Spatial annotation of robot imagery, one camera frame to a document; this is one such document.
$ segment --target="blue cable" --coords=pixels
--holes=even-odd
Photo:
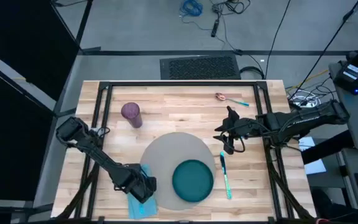
[[[183,16],[200,16],[203,13],[203,5],[196,0],[185,0],[180,11],[184,13]]]

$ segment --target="copper spoon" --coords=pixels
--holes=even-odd
[[[236,100],[233,100],[233,99],[230,99],[230,98],[226,98],[222,93],[215,93],[215,97],[218,100],[221,100],[221,101],[230,100],[231,102],[238,103],[238,104],[240,104],[242,106],[249,106],[248,103],[243,103],[243,102],[239,102],[239,101],[236,101]]]

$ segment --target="concrete floor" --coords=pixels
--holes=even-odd
[[[74,1],[61,0],[62,4]],[[210,29],[216,15],[208,0],[199,0],[204,6],[200,17],[186,17],[200,27]],[[343,15],[356,0],[296,0],[292,1],[278,33],[274,50],[323,50],[339,27]],[[81,47],[101,46],[102,50],[221,50],[222,42],[210,37],[209,31],[199,30],[194,24],[184,24],[179,17],[181,1],[174,0],[95,0],[86,25]],[[227,38],[242,50],[270,50],[277,26],[287,0],[259,0],[241,15],[226,16]],[[58,8],[70,31],[75,36],[86,3]],[[223,24],[218,36],[224,40]],[[224,50],[230,50],[226,44]],[[358,12],[342,28],[328,50],[358,50]],[[78,102],[83,80],[158,80],[159,59],[183,56],[78,56],[67,86],[62,111],[74,108]],[[267,56],[254,56],[263,70]],[[271,56],[268,79],[283,80],[285,86],[296,85],[307,75],[318,57]],[[328,64],[343,60],[342,56],[324,56],[312,74],[328,69]],[[239,67],[256,66],[248,56],[237,56]],[[327,74],[305,84],[321,82]],[[253,73],[242,74],[242,79],[258,79]],[[326,86],[334,89],[332,81]],[[46,104],[50,99],[42,98]],[[346,130],[346,126],[325,125],[312,130],[311,136],[330,138]],[[39,190],[34,205],[53,203],[64,160],[64,148],[52,140]],[[43,213],[30,218],[42,220]]]

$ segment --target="black wall panel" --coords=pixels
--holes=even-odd
[[[0,199],[33,200],[52,115],[0,79]]]
[[[0,59],[54,100],[78,50],[49,1],[0,0]]]

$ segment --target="wooden table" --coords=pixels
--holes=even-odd
[[[273,112],[289,112],[283,82],[269,80],[267,85]],[[89,126],[93,117],[98,86],[99,82],[96,81],[83,83],[76,111],[76,116]],[[250,106],[247,108],[230,101],[218,101],[214,98],[216,92],[248,102]],[[104,95],[99,117],[103,114],[105,99]],[[227,117],[227,105],[235,109],[240,117],[255,118],[257,108],[251,87],[115,86],[112,89],[111,100],[107,124],[111,132],[105,137],[103,151],[115,161],[137,163],[144,149],[155,138],[175,131],[199,137],[215,157],[216,179],[213,191],[206,200],[188,210],[172,211],[159,207],[158,215],[145,220],[266,221],[267,217],[275,216],[262,139],[248,139],[245,141],[244,153],[225,156],[227,176],[232,189],[232,200],[228,200],[219,161],[223,144],[212,138],[217,135],[214,128],[220,126],[222,119]],[[121,107],[130,101],[138,103],[141,109],[143,126],[139,129],[132,128],[120,114]],[[298,147],[295,142],[292,142],[291,146]],[[315,216],[301,154],[289,148],[282,149],[282,154],[290,190],[302,206]],[[77,192],[84,158],[85,155],[77,149],[67,150],[52,217],[61,213]],[[82,216],[85,216],[88,194],[89,189],[85,195]],[[281,198],[282,213],[285,217],[283,201]],[[106,220],[128,220],[127,196],[113,190],[108,173],[102,169],[99,173],[92,219],[97,220],[99,216],[105,216]]]

